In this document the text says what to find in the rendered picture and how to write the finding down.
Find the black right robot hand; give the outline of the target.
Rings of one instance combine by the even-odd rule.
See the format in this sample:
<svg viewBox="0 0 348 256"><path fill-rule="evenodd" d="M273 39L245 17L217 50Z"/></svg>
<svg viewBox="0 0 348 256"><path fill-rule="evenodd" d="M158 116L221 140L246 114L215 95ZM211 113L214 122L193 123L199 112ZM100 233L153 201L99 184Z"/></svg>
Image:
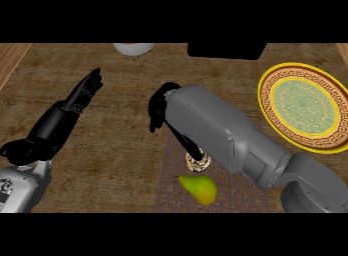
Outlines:
<svg viewBox="0 0 348 256"><path fill-rule="evenodd" d="M147 113L150 117L150 132L155 132L155 129L162 127L162 124L167 124L181 146L184 147L189 155L196 161L201 161L204 154L201 153L198 145L193 141L173 128L170 123L165 120L165 110L167 110L167 100L165 93L174 89L178 89L180 85L174 82L167 82L162 84L161 88L152 95L149 99L149 108Z"/></svg>

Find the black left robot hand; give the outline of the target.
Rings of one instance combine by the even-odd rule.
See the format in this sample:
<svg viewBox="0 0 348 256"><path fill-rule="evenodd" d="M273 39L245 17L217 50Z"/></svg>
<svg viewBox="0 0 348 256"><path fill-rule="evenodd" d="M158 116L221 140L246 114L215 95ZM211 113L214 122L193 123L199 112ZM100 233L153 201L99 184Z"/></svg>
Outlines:
<svg viewBox="0 0 348 256"><path fill-rule="evenodd" d="M102 86L100 69L96 68L80 81L68 98L57 101L47 109L26 138L10 141L1 146L0 155L12 164L22 166L54 157Z"/></svg>

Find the brown patterned cupcake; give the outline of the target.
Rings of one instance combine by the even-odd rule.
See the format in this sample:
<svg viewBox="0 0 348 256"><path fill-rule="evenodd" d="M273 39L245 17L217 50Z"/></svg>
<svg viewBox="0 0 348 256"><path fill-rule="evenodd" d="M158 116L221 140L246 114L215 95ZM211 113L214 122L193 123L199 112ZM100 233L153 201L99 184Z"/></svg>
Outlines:
<svg viewBox="0 0 348 256"><path fill-rule="evenodd" d="M204 153L202 159L196 160L190 154L184 156L186 165L190 171L201 173L211 165L211 156Z"/></svg>

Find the brown patterned placemat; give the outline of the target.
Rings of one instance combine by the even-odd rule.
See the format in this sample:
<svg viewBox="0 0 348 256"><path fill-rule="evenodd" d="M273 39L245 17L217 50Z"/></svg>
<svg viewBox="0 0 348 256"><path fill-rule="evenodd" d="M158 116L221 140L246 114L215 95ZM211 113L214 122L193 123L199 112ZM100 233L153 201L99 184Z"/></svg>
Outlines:
<svg viewBox="0 0 348 256"><path fill-rule="evenodd" d="M181 175L207 175L214 180L218 193L209 206L202 206L183 188L178 181ZM187 167L184 148L173 132L168 132L156 199L158 212L283 213L280 192L280 189L261 191L242 175L230 174L215 161L211 161L201 173L193 172Z"/></svg>

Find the yellow rimmed patterned plate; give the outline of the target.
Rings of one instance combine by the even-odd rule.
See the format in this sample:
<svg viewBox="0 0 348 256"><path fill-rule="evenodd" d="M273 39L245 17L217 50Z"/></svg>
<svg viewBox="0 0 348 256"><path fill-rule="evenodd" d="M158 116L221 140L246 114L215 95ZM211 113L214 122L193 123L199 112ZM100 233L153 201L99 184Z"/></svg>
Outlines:
<svg viewBox="0 0 348 256"><path fill-rule="evenodd" d="M264 118L285 140L319 154L348 150L348 89L320 68L274 65L257 87Z"/></svg>

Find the white round bowl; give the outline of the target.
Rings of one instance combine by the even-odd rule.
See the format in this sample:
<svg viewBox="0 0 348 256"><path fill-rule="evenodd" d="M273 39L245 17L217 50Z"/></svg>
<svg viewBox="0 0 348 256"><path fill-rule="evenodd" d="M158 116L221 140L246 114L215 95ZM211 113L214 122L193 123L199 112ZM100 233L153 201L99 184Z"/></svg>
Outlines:
<svg viewBox="0 0 348 256"><path fill-rule="evenodd" d="M147 53L155 44L153 43L115 43L116 51L125 56L139 56Z"/></svg>

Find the black box appliance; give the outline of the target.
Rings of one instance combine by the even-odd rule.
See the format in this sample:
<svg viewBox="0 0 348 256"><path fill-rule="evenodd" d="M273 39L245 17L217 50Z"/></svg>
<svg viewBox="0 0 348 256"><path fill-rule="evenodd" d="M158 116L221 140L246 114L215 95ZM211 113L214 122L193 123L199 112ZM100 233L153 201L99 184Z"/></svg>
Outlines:
<svg viewBox="0 0 348 256"><path fill-rule="evenodd" d="M192 57L257 60L266 49L266 43L190 43L187 54Z"/></svg>

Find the green yellow pear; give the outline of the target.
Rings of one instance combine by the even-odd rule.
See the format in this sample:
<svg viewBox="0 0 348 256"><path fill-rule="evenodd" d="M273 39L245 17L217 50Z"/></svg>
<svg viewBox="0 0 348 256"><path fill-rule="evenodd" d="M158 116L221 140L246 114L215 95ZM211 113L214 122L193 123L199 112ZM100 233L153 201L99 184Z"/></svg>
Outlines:
<svg viewBox="0 0 348 256"><path fill-rule="evenodd" d="M208 176L180 176L178 181L202 206L215 202L218 189L214 180Z"/></svg>

